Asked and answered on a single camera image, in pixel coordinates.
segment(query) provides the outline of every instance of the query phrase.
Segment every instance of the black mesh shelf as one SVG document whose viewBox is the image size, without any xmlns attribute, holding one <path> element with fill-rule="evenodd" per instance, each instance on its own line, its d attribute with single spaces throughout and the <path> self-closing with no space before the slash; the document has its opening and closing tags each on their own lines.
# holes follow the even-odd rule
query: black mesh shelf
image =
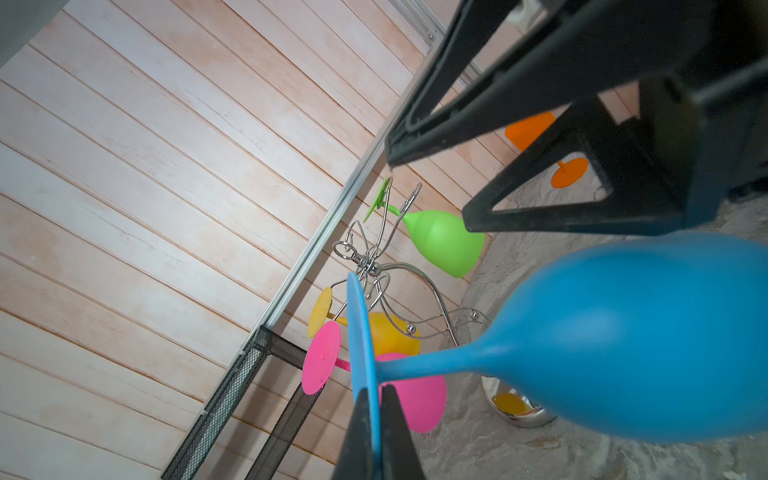
<svg viewBox="0 0 768 480">
<path fill-rule="evenodd" d="M 163 471 L 163 480 L 190 480 L 194 477 L 268 355 L 274 355 L 301 369 L 306 350 L 271 330 L 259 328 L 257 334 L 240 351 L 205 409 L 200 412 L 187 437 Z M 321 392 L 308 396 L 301 385 L 296 388 L 248 472 L 247 480 L 272 478 Z"/>
</svg>

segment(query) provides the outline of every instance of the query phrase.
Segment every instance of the yellow liquid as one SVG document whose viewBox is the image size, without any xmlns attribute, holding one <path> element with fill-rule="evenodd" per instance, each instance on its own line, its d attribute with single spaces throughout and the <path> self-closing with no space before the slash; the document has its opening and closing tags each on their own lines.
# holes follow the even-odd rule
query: yellow liquid
<svg viewBox="0 0 768 480">
<path fill-rule="evenodd" d="M 511 415 L 521 415 L 531 411 L 528 405 L 514 393 L 499 393 L 494 395 L 491 400 L 499 410 Z"/>
</svg>

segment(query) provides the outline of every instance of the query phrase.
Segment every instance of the metal bowl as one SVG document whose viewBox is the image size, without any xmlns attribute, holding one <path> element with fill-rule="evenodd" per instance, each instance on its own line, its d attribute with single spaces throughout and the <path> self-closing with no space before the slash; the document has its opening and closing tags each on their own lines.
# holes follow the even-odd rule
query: metal bowl
<svg viewBox="0 0 768 480">
<path fill-rule="evenodd" d="M 533 429 L 545 425 L 556 418 L 554 413 L 548 412 L 544 407 L 531 402 L 528 397 L 522 395 L 514 387 L 507 385 L 500 379 L 492 376 L 481 376 L 481 384 L 485 399 L 491 408 L 514 426 L 523 429 Z M 493 397 L 499 393 L 512 393 L 519 397 L 531 410 L 519 415 L 503 412 L 493 403 Z"/>
</svg>

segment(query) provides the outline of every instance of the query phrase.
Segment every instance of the gray textured floor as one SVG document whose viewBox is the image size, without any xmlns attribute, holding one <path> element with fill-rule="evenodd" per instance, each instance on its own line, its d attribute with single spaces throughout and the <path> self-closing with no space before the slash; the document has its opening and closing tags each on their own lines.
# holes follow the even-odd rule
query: gray textured floor
<svg viewBox="0 0 768 480">
<path fill-rule="evenodd" d="M 512 199 L 516 206 L 567 203 L 601 196 L 590 174 L 573 187 L 548 186 L 543 174 Z M 768 198 L 724 204 L 705 226 L 768 243 Z M 464 304 L 494 315 L 510 292 L 538 266 L 566 253 L 620 237 L 560 233 L 500 233 L 469 287 Z M 466 341 L 477 335 L 462 329 Z M 505 423 L 486 403 L 477 375 L 446 376 L 449 400 L 440 426 L 414 435 L 427 478 L 768 479 L 768 433 L 696 445 L 650 445 L 612 438 L 563 419 L 538 429 Z"/>
</svg>

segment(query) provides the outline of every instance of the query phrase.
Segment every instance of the orange object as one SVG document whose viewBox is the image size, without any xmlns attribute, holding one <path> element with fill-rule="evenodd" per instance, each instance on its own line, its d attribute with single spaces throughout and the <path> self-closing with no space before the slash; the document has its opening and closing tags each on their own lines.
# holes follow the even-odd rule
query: orange object
<svg viewBox="0 0 768 480">
<path fill-rule="evenodd" d="M 552 175 L 552 187 L 555 188 L 565 188 L 568 185 L 573 185 L 576 183 L 576 180 L 587 173 L 589 168 L 589 162 L 583 157 L 574 158 L 566 163 L 559 161 L 558 165 L 560 165 L 560 168 Z"/>
<path fill-rule="evenodd" d="M 512 415 L 522 415 L 531 411 L 523 400 L 514 393 L 499 393 L 491 399 L 494 405 L 504 413 Z"/>
<path fill-rule="evenodd" d="M 506 135 L 509 141 L 520 151 L 523 151 L 553 123 L 554 115 L 552 112 L 546 111 L 543 114 L 528 117 L 525 120 L 520 120 L 519 122 L 515 122 L 508 126 L 504 131 L 504 135 Z"/>
</svg>

